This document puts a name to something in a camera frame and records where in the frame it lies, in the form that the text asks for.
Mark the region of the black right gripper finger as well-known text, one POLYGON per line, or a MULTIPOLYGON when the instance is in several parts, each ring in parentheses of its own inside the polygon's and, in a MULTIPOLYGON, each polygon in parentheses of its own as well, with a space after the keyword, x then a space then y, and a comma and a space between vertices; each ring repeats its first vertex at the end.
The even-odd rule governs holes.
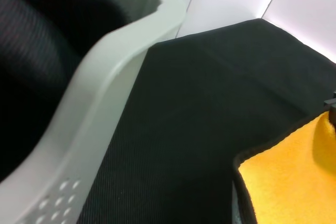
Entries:
POLYGON ((336 92, 333 92, 333 98, 324 101, 324 106, 329 109, 329 122, 336 125, 336 92))

